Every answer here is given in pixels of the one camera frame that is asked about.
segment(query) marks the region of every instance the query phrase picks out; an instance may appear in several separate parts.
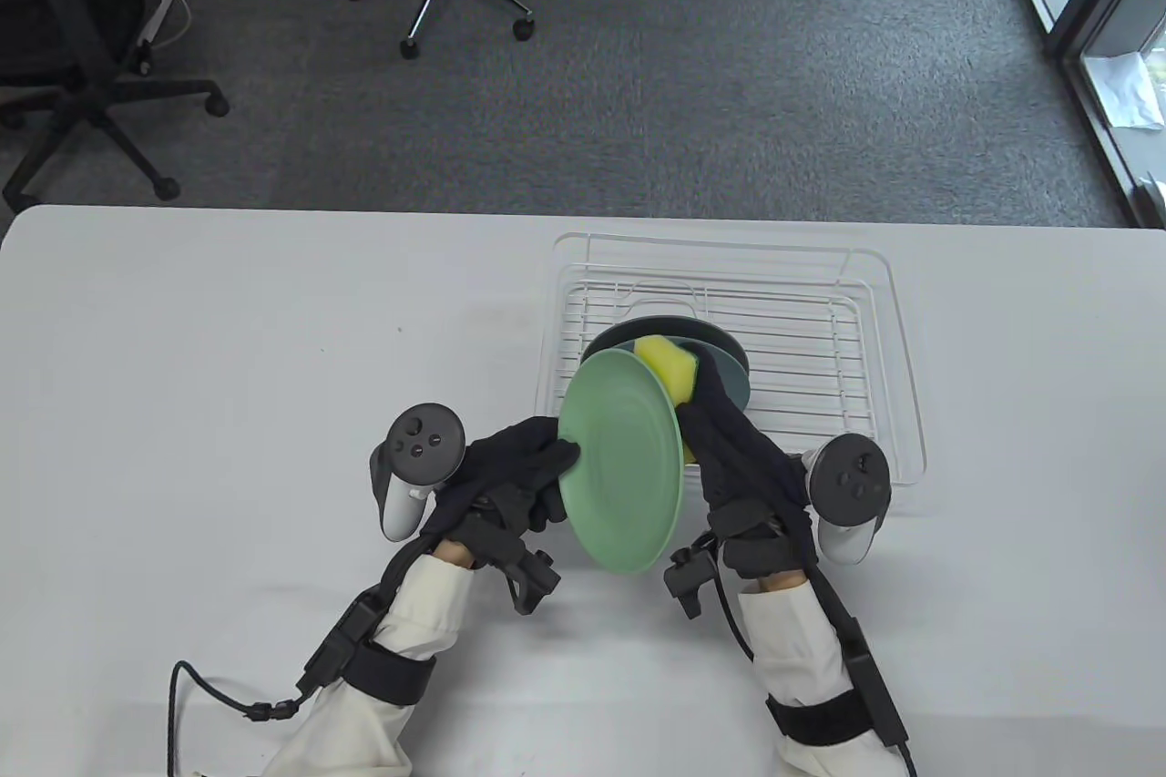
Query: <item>vr controller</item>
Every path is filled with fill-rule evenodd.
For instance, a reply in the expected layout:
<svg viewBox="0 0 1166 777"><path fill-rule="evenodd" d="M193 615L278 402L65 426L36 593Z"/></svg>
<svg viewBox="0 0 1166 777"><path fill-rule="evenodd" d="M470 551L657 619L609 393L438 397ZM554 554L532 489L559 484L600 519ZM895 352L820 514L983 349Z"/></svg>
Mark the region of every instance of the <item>vr controller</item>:
<svg viewBox="0 0 1166 777"><path fill-rule="evenodd" d="M417 404L396 416L385 441L372 450L368 473L380 510L380 530L393 542L413 537L429 495L465 456L465 427L441 404Z"/></svg>

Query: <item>plate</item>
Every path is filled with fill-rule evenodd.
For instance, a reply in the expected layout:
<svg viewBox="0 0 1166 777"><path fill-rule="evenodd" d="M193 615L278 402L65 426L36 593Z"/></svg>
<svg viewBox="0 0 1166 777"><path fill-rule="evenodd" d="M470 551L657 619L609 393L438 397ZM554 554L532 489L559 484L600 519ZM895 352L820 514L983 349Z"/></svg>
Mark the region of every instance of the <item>plate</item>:
<svg viewBox="0 0 1166 777"><path fill-rule="evenodd" d="M588 343L583 350L582 360L595 356L597 351L604 349L616 349L617 345L627 343L628 340L637 340L641 336L661 335L667 337L682 337L683 340L700 340L701 343L715 345L722 351L729 352L742 365L745 373L749 373L749 356L737 337L730 335L728 330L717 328L711 322L701 322L700 318L690 318L687 315L645 315L641 318L628 318L627 322L612 324L599 332L596 340Z"/></svg>
<svg viewBox="0 0 1166 777"><path fill-rule="evenodd" d="M684 471L672 399L652 368L623 349L590 356L567 386L559 435L580 446L559 477L580 544L613 573L651 568L676 527Z"/></svg>
<svg viewBox="0 0 1166 777"><path fill-rule="evenodd" d="M703 340L690 340L683 336L666 336L665 340L670 340L676 345L696 343L708 349L709 356L712 356L712 360L717 364L717 373L721 373L721 382L725 386L725 394L729 396L730 401L732 401L737 410L745 410L745 406L749 404L749 372L742 369L740 362L737 358L730 356L719 345L704 343ZM635 340L628 340L627 343L620 343L616 348L634 352Z"/></svg>

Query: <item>hand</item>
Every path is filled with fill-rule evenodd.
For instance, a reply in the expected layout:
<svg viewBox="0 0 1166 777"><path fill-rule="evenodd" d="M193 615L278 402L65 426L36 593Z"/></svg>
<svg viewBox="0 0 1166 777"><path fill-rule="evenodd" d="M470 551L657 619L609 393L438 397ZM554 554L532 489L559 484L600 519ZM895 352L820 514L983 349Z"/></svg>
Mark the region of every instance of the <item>hand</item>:
<svg viewBox="0 0 1166 777"><path fill-rule="evenodd" d="M456 565L468 570L473 567L473 553L455 540L442 540L434 547L433 555L448 565Z"/></svg>
<svg viewBox="0 0 1166 777"><path fill-rule="evenodd" d="M578 461L575 443L559 440L559 421L534 416L470 443L457 469L437 491L437 505L421 532L445 534L471 512L513 536L542 531L567 518L559 476ZM512 484L508 497L498 487Z"/></svg>
<svg viewBox="0 0 1166 777"><path fill-rule="evenodd" d="M806 473L774 442L758 430L745 413L737 410L725 394L716 362L702 346L684 346L698 362L693 399L676 407L681 435L701 468L701 487L709 504L710 517L730 504L743 506L750 499L764 504L770 518L759 519L740 540L757 541L788 537L801 567L817 561L814 536L806 506ZM729 550L725 565L733 567ZM743 575L768 575L767 572L745 572Z"/></svg>

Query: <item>white vr controller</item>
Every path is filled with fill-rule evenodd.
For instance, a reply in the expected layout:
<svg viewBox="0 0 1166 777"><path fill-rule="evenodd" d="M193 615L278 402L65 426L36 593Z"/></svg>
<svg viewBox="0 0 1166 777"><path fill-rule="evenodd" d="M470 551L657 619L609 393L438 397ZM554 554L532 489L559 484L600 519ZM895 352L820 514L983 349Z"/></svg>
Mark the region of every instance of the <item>white vr controller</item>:
<svg viewBox="0 0 1166 777"><path fill-rule="evenodd" d="M419 404L401 413L372 452L368 469L380 510L380 530L408 540L426 503L465 455L465 428L452 410ZM841 434L801 456L806 491L817 512L820 552L835 564L857 565L870 552L891 506L886 455L869 436Z"/></svg>
<svg viewBox="0 0 1166 777"><path fill-rule="evenodd" d="M465 428L448 406L417 404L396 416L372 450L368 471L380 508L380 530L393 542L413 537L429 495L462 464Z"/></svg>

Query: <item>sponge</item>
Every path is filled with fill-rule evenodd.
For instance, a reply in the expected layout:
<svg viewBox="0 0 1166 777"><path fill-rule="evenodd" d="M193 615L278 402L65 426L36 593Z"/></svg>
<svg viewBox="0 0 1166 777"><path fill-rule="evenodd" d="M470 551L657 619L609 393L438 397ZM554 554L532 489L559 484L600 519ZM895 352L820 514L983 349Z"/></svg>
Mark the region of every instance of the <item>sponge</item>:
<svg viewBox="0 0 1166 777"><path fill-rule="evenodd" d="M691 401L696 385L696 356L659 335L641 336L633 349L663 383L673 406Z"/></svg>

